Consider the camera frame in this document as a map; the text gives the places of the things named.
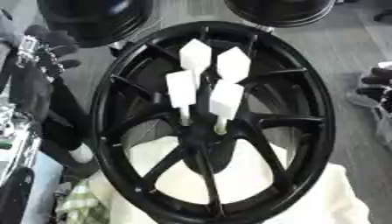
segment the white sheet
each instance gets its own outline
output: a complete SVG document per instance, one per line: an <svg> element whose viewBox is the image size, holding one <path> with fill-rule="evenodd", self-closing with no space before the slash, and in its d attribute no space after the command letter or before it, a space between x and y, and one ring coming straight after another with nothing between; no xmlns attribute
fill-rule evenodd
<svg viewBox="0 0 392 224"><path fill-rule="evenodd" d="M139 144L129 150L130 162L144 175L177 144L174 137ZM286 164L286 150L275 145L273 148ZM215 175L222 202L243 200L270 186L270 168L249 143L239 141L233 158L227 169ZM94 194L111 209L110 223L156 223L116 192L101 173L95 174L89 184ZM166 172L157 182L157 188L182 200L194 203L208 201L203 179L183 162ZM318 183L298 203L265 223L369 224L368 213L367 206L355 197L345 168L329 164Z"/></svg>

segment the white foam block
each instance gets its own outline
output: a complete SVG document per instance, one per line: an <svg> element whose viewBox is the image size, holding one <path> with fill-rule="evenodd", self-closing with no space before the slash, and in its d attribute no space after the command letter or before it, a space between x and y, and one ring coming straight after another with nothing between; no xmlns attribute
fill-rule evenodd
<svg viewBox="0 0 392 224"><path fill-rule="evenodd" d="M203 42L193 39L179 51L181 66L193 72L194 82L200 84L200 76L211 66L213 49Z"/></svg>
<svg viewBox="0 0 392 224"><path fill-rule="evenodd" d="M210 113L228 120L235 119L243 92L244 87L226 80L219 80L210 97Z"/></svg>
<svg viewBox="0 0 392 224"><path fill-rule="evenodd" d="M174 108L183 108L196 103L196 88L191 71L168 73L166 83L171 105Z"/></svg>
<svg viewBox="0 0 392 224"><path fill-rule="evenodd" d="M218 56L218 74L225 81L237 83L249 75L250 58L238 47L233 47Z"/></svg>

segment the black rim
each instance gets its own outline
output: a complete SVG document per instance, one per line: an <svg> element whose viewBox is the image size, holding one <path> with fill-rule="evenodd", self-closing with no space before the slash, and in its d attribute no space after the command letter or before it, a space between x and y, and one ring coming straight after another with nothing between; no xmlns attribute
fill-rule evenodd
<svg viewBox="0 0 392 224"><path fill-rule="evenodd" d="M214 186L214 169L209 163L211 158L207 153L208 147L187 141L187 134L191 131L180 127L176 110L168 106L165 88L161 86L164 81L147 77L151 81L157 80L159 84L152 87L138 83L137 75L156 59L163 59L166 64L171 65L158 74L158 77L173 69L178 71L179 58L176 52L193 38L202 39L214 49L219 49L216 50L217 53L232 46L239 46L253 58L250 76L241 82L247 93L257 96L260 85L267 83L271 88L274 85L270 83L288 81L293 88L301 89L304 93L301 103L307 102L307 112L304 114L256 114L249 112L246 107L241 108L239 115L230 124L226 137L220 138L214 134L206 136L209 143L219 142L222 145L232 139L246 139L259 150L271 167L274 185L243 201L225 205L220 203ZM275 63L274 68L258 66L258 63L255 63L263 55L271 58L270 64ZM203 76L205 79L201 89L207 92L217 80L214 67L208 69ZM110 111L113 103L116 103L113 98L119 92L126 95L128 106L135 105L135 101L147 102L147 106L143 106L131 117L124 116L124 110L113 113ZM162 94L163 100L150 103L156 93ZM202 107L193 108L192 112L201 117L206 126L210 125L210 117L203 116ZM109 181L122 196L147 214L163 221L178 223L252 223L281 213L315 184L327 164L334 144L333 105L317 72L301 54L279 38L240 24L182 24L142 39L118 58L105 74L95 92L91 113L94 140L98 149L96 156ZM120 138L131 127L153 119L164 120L173 127L174 135L180 136L180 147L142 178L125 157ZM300 130L300 137L306 139L298 146L297 155L287 171L277 160L262 132L264 129L282 126ZM194 152L194 158L209 190L210 204L207 206L174 199L155 189L152 184L160 174L183 159L190 148L200 149Z"/></svg>
<svg viewBox="0 0 392 224"><path fill-rule="evenodd" d="M151 0L132 2L119 14L95 17L64 17L56 10L38 1L38 7L50 29L64 30L73 36L80 47L105 46L126 39L149 18Z"/></svg>
<svg viewBox="0 0 392 224"><path fill-rule="evenodd" d="M268 20L266 17L261 16L263 13L260 11L253 11L254 9L243 9L240 8L239 3L235 3L233 0L225 0L227 7L235 13L240 18L244 18L252 23L258 25L265 25L271 27L294 27L301 25L308 25L311 23L315 23L325 17L333 8L335 1L329 0L328 4L325 7L321 7L316 11L309 12L301 12L298 15L281 19L281 20Z"/></svg>

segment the hand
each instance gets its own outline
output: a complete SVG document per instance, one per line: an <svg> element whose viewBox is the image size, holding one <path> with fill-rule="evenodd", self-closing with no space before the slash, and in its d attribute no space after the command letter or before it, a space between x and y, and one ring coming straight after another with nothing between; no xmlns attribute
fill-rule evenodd
<svg viewBox="0 0 392 224"><path fill-rule="evenodd" d="M392 70L374 67L361 82L369 86L357 88L357 94L379 102L387 112L392 113Z"/></svg>
<svg viewBox="0 0 392 224"><path fill-rule="evenodd" d="M78 47L66 32L47 31L38 25L27 28L25 35L33 36L39 41L39 49L35 54L37 60L29 61L24 67L17 66L18 54L14 52L7 59L0 77L11 77L10 102L15 103L20 111L41 122L49 110L53 79L80 64L75 59L59 59L76 53Z"/></svg>

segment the plaid cloth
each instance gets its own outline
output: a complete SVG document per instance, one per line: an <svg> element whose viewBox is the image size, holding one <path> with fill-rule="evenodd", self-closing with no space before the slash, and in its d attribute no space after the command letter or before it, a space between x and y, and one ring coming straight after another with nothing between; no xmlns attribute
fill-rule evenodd
<svg viewBox="0 0 392 224"><path fill-rule="evenodd" d="M56 209L67 214L66 224L109 224L109 210L93 195L88 181L81 181Z"/></svg>

